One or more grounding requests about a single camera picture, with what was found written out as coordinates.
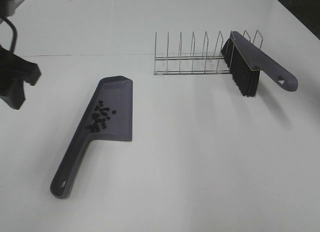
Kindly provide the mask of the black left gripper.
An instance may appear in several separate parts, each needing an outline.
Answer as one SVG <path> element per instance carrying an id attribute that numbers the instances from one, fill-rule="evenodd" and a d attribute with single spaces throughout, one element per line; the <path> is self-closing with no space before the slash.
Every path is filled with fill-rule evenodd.
<path id="1" fill-rule="evenodd" d="M 19 110 L 24 103 L 24 81 L 34 86 L 40 76 L 41 71 L 36 63 L 0 47 L 0 94 L 10 108 Z"/>

